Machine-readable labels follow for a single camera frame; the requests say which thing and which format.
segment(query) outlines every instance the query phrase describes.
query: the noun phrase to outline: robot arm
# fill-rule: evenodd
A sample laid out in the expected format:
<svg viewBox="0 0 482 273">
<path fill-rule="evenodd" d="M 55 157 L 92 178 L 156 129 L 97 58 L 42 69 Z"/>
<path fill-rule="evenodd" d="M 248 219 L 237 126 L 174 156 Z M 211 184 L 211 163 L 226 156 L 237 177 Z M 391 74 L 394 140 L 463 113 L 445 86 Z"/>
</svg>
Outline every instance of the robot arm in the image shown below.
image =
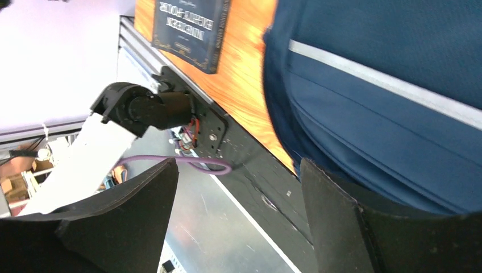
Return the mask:
<svg viewBox="0 0 482 273">
<path fill-rule="evenodd" d="M 149 126 L 164 130 L 187 125 L 193 115 L 188 94 L 153 94 L 128 82 L 109 85 L 91 110 L 70 148 L 69 157 L 48 176 L 20 215 L 50 213 L 91 196 Z"/>
</svg>

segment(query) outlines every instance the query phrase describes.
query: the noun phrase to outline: black motor bracket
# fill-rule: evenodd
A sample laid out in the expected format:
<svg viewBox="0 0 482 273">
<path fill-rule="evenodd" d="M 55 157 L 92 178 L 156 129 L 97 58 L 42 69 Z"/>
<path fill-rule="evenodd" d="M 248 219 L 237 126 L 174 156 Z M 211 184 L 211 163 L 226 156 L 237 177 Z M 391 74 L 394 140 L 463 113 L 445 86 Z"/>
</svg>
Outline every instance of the black motor bracket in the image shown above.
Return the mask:
<svg viewBox="0 0 482 273">
<path fill-rule="evenodd" d="M 152 78 L 159 83 L 160 96 L 177 92 L 190 95 L 193 115 L 200 122 L 196 148 L 210 150 L 216 154 L 226 134 L 227 121 L 169 67 L 162 67 L 161 75 L 152 75 Z"/>
<path fill-rule="evenodd" d="M 137 137 L 149 126 L 159 130 L 187 125 L 192 119 L 191 97 L 186 92 L 153 94 L 149 89 L 129 82 L 115 82 L 102 92 L 90 108 Z"/>
</svg>

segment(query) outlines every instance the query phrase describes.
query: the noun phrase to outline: black mounting plate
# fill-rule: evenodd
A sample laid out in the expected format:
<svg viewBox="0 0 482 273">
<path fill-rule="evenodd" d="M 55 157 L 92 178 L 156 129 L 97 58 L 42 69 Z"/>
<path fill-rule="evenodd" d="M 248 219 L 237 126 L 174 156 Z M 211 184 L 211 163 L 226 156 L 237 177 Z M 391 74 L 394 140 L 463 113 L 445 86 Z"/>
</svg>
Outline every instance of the black mounting plate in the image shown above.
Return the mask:
<svg viewBox="0 0 482 273">
<path fill-rule="evenodd" d="M 201 148 L 203 150 L 209 150 L 216 154 L 221 145 L 226 130 L 227 121 L 218 113 L 216 113 L 208 103 L 206 103 L 202 98 L 198 96 L 196 92 L 191 90 L 191 88 L 183 81 L 179 76 L 168 67 L 162 67 L 161 76 L 157 77 L 157 80 L 162 82 L 168 82 L 173 89 L 170 92 L 186 92 L 192 97 L 192 107 L 194 115 L 199 119 L 200 130 L 198 132 L 196 148 Z M 191 126 L 191 133 L 194 134 L 196 126 Z"/>
</svg>

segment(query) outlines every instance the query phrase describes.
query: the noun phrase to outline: black cable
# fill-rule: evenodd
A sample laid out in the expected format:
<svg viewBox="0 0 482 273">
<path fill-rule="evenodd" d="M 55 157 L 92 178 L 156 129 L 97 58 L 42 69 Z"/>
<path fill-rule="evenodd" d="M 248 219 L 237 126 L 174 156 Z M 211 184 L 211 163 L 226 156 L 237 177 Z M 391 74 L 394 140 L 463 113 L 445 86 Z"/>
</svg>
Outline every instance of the black cable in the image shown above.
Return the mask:
<svg viewBox="0 0 482 273">
<path fill-rule="evenodd" d="M 37 157 L 37 153 L 35 154 L 31 154 L 30 152 L 33 152 L 35 149 L 37 149 L 37 147 L 39 147 L 39 145 L 41 144 L 41 142 L 44 140 L 44 136 L 38 138 L 35 142 L 33 142 L 26 150 L 14 150 L 14 151 L 10 151 L 10 154 L 12 155 L 11 157 L 7 158 L 7 159 L 3 159 L 1 162 L 0 162 L 0 167 L 7 164 L 8 162 L 10 162 L 12 159 L 14 158 L 17 158 L 19 156 L 28 156 L 28 157 L 32 157 L 32 158 L 36 158 Z"/>
</svg>

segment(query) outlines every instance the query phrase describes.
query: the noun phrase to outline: cardboard box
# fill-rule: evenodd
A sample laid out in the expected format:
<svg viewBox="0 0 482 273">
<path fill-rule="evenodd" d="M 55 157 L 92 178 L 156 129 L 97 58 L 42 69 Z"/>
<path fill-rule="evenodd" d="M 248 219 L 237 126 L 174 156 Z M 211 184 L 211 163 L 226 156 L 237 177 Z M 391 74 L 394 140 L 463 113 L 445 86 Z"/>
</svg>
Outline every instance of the cardboard box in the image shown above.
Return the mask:
<svg viewBox="0 0 482 273">
<path fill-rule="evenodd" d="M 9 203 L 28 199 L 27 183 L 23 180 L 22 175 L 9 176 L 4 183 L 10 183 L 12 187 L 12 190 L 5 193 L 5 199 Z"/>
<path fill-rule="evenodd" d="M 4 194 L 7 194 L 9 191 L 13 190 L 12 182 L 10 181 L 10 179 L 3 178 L 0 181 L 0 184 L 2 184 L 2 190 Z"/>
</svg>

